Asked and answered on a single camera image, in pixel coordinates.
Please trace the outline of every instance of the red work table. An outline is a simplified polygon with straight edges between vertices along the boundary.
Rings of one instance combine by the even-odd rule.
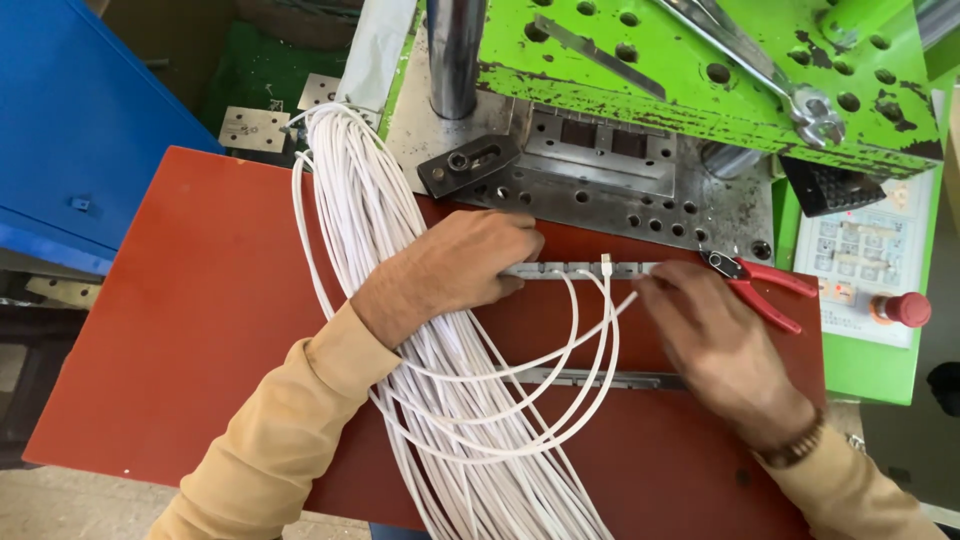
[[[428,224],[458,208],[418,202]],[[311,204],[306,211],[324,286],[336,291],[338,306],[344,297]],[[595,261],[603,253],[614,261],[699,260],[694,252],[555,223],[538,229],[546,237],[541,260]],[[602,298],[592,282],[575,283],[583,331],[600,320]],[[614,282],[617,302],[629,286]],[[790,378],[823,405],[818,299],[758,288],[804,327],[800,335],[769,328]],[[528,282],[476,314],[513,364],[563,346],[571,316],[563,282]],[[290,171],[171,148],[24,458],[177,485],[291,344],[323,324],[294,221]],[[620,369],[673,371],[639,303],[620,326]],[[595,345],[596,338],[580,347],[569,367],[588,366]],[[537,407],[554,421],[576,391],[552,387]],[[800,512],[685,391],[614,389],[564,449],[617,538],[808,538]],[[369,403],[344,430],[306,509],[422,527]]]

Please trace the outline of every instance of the white cable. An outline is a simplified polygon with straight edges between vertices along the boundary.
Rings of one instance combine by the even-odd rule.
[[[356,113],[324,104],[290,124],[301,119],[310,150],[298,153],[293,168],[294,214],[314,289],[329,319],[334,309],[310,249],[303,209],[305,165],[313,171],[324,246],[348,298],[377,264],[408,246],[426,226],[396,160]],[[566,345],[550,355],[508,367],[468,311],[433,319],[398,348],[403,362],[370,398],[383,413],[400,474],[433,538],[612,540],[560,447],[606,397],[619,351],[617,316],[636,298],[631,294],[614,308],[608,260],[602,273],[603,282],[587,276],[604,296],[603,320],[580,337],[576,292],[561,274],[573,320]],[[566,427],[602,367],[610,327],[607,375],[587,410]],[[547,425],[534,401],[561,373],[573,349],[598,332],[588,382],[561,418]],[[527,394],[515,374],[554,358],[559,361],[545,382]]]

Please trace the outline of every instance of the wire cutter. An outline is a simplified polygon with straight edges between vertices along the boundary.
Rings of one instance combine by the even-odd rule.
[[[790,333],[803,331],[803,327],[764,300],[753,288],[752,283],[754,279],[776,283],[807,298],[814,298],[820,293],[817,287],[772,266],[748,262],[740,257],[730,258],[720,252],[705,250],[701,250],[700,257],[714,270],[723,274],[727,278],[727,284],[740,297],[740,300],[761,317]]]

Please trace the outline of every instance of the shirt sleeve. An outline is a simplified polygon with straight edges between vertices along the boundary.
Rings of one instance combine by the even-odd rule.
[[[946,540],[912,495],[826,427],[820,445],[788,469],[766,468],[818,540]]]
[[[148,540],[270,540],[300,518],[344,425],[400,363],[349,302],[267,374],[157,518]]]

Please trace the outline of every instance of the open-end wrench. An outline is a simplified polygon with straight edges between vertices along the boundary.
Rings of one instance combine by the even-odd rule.
[[[846,135],[843,118],[820,89],[793,83],[760,46],[717,5],[716,0],[654,0],[683,24],[720,49],[776,93],[805,143],[824,148],[827,139],[840,144]]]

